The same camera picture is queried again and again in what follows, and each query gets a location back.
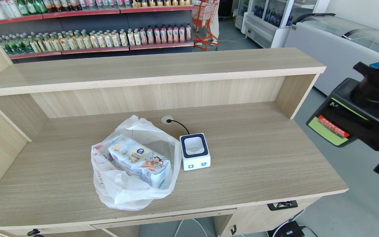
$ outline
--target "beverage refrigerator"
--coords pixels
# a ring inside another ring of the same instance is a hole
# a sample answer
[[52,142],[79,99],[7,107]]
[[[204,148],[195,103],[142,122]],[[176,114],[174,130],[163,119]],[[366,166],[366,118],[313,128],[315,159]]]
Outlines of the beverage refrigerator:
[[295,47],[327,66],[314,84],[329,95],[344,79],[362,80],[358,62],[379,68],[379,29],[334,14],[313,14],[292,25],[285,47]]
[[307,13],[324,13],[330,0],[251,0],[241,32],[262,48],[285,45],[293,20]]

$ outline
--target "power adapter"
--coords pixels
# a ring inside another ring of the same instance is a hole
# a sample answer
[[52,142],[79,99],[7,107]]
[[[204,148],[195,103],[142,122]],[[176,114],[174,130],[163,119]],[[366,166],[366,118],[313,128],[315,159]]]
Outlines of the power adapter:
[[270,230],[267,231],[267,234],[269,237],[272,237],[274,232],[277,231],[277,233],[274,235],[274,237],[304,237],[304,232],[302,232],[301,228],[299,227],[298,223],[296,221],[286,223],[283,225],[280,229],[276,230]]

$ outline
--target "red label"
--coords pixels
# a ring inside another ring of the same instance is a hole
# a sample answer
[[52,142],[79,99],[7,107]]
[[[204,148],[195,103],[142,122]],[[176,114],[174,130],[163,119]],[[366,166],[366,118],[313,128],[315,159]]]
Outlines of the red label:
[[341,128],[339,128],[338,126],[335,126],[332,122],[330,122],[329,120],[327,120],[325,117],[323,117],[322,115],[320,115],[318,117],[318,119],[320,120],[320,122],[322,124],[324,124],[325,126],[327,126],[329,129],[333,130],[335,133],[339,134],[340,136],[342,137],[349,137],[350,134],[343,131]]

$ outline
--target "plastic bag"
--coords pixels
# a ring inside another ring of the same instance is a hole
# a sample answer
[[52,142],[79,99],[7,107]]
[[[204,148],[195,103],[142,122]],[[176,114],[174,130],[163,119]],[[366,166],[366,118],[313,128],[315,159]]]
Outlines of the plastic bag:
[[[125,135],[170,160],[172,172],[164,180],[164,189],[157,189],[119,169],[108,151],[109,141]],[[154,199],[164,198],[175,187],[181,168],[181,145],[177,139],[155,127],[145,118],[133,115],[123,121],[104,141],[91,147],[93,182],[100,201],[120,210],[141,210]]]

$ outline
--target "orange shopping cart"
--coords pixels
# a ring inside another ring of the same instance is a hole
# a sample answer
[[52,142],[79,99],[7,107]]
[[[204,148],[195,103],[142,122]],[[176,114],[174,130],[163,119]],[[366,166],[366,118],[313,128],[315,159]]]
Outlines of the orange shopping cart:
[[[209,26],[213,22],[213,17],[215,16],[216,8],[218,7],[218,1],[210,0],[210,3],[207,1],[208,0],[201,0],[201,2],[193,1],[194,11],[192,11],[192,23],[195,25],[194,46],[207,51],[207,44],[212,44],[216,45],[216,50],[218,50],[219,41],[209,29]],[[197,34],[199,27],[206,27],[205,37],[201,37]],[[217,43],[209,42],[210,38],[216,39]]]

